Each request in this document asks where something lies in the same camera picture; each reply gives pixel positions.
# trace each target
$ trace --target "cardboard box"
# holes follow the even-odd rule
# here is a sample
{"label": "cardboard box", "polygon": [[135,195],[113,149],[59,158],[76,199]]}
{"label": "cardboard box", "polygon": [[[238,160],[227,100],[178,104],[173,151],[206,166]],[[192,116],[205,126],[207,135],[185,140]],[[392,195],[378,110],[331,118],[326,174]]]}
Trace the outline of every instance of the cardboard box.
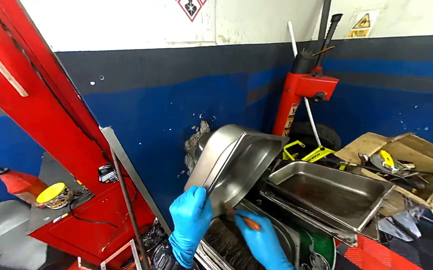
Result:
{"label": "cardboard box", "polygon": [[[336,152],[335,155],[345,161],[360,164],[358,152],[371,156],[379,150],[387,151],[396,160],[415,163],[415,169],[418,171],[433,173],[433,144],[411,133],[388,138],[369,132]],[[361,173],[384,180],[381,176],[366,169],[361,169]],[[429,208],[433,213],[433,175],[425,175],[424,178],[430,184],[424,190],[418,190],[417,193],[411,193],[399,186],[395,190]]]}

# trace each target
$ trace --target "blue nitrile glove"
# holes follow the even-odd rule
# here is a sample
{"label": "blue nitrile glove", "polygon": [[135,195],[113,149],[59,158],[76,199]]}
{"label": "blue nitrile glove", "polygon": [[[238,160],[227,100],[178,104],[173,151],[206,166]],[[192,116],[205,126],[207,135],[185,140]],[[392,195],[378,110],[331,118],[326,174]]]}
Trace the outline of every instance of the blue nitrile glove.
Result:
{"label": "blue nitrile glove", "polygon": [[169,241],[173,255],[186,268],[193,265],[193,256],[200,240],[210,227],[213,209],[206,190],[192,186],[181,194],[170,206],[171,217],[175,230]]}
{"label": "blue nitrile glove", "polygon": [[[261,230],[250,229],[241,217],[256,221],[260,224]],[[235,221],[247,242],[251,254],[266,270],[295,269],[286,258],[273,229],[272,222],[268,218],[261,217],[248,210],[237,209],[235,210]]]}

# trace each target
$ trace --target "yellow tool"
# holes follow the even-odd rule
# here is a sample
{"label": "yellow tool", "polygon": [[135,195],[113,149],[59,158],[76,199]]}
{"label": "yellow tool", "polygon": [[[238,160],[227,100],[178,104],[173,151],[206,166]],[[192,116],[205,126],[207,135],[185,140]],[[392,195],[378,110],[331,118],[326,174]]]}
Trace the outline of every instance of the yellow tool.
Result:
{"label": "yellow tool", "polygon": [[386,165],[390,168],[393,168],[395,166],[395,162],[393,161],[392,156],[390,156],[387,151],[381,150],[380,155],[383,158],[383,165]]}
{"label": "yellow tool", "polygon": [[305,145],[298,140],[296,140],[292,143],[289,143],[283,147],[283,159],[284,160],[287,161],[289,159],[289,160],[295,161],[295,158],[298,156],[298,153],[292,155],[286,149],[292,147],[293,145],[297,145],[297,144],[300,145],[301,147],[305,147]]}
{"label": "yellow tool", "polygon": [[328,156],[329,154],[334,154],[335,151],[325,148],[322,145],[319,145],[317,149],[313,150],[311,153],[306,155],[301,160],[304,162],[313,163],[315,161],[320,160],[321,158],[324,158],[325,156]]}

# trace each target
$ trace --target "orange handle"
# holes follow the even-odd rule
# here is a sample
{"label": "orange handle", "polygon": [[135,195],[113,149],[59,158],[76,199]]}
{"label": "orange handle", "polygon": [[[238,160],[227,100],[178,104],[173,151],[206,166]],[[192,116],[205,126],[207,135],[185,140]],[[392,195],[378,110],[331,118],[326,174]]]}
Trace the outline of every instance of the orange handle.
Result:
{"label": "orange handle", "polygon": [[[235,215],[235,210],[233,208],[229,208],[228,209],[228,213],[232,216]],[[255,230],[255,231],[261,231],[261,226],[260,224],[258,224],[258,222],[247,218],[247,217],[241,217],[243,219],[243,221],[247,224],[247,226],[251,229],[251,230]]]}
{"label": "orange handle", "polygon": [[250,218],[246,218],[246,217],[241,217],[241,218],[243,218],[243,221],[247,224],[247,226],[251,230],[261,231],[261,226],[256,221],[254,221],[254,220],[252,220]]}

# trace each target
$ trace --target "warning sign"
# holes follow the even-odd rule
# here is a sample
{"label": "warning sign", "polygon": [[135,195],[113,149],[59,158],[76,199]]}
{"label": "warning sign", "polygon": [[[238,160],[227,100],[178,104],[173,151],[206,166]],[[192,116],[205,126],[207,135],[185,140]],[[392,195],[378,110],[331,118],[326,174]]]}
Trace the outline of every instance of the warning sign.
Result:
{"label": "warning sign", "polygon": [[350,30],[349,38],[367,37],[371,28],[374,26],[376,17],[380,10],[358,11],[355,13],[353,27]]}
{"label": "warning sign", "polygon": [[355,26],[352,29],[369,28],[369,27],[370,27],[369,14],[367,13],[365,14],[365,16],[363,16],[361,20],[357,22],[357,24],[355,24]]}
{"label": "warning sign", "polygon": [[198,0],[179,0],[178,4],[183,9],[191,22],[193,22],[196,15],[198,15],[198,12],[200,11],[202,6],[201,2]]}
{"label": "warning sign", "polygon": [[283,130],[283,134],[281,136],[288,137],[290,134],[291,124],[293,120],[295,120],[295,113],[297,112],[299,103],[291,104],[290,112],[288,113],[288,119],[286,120],[285,129]]}

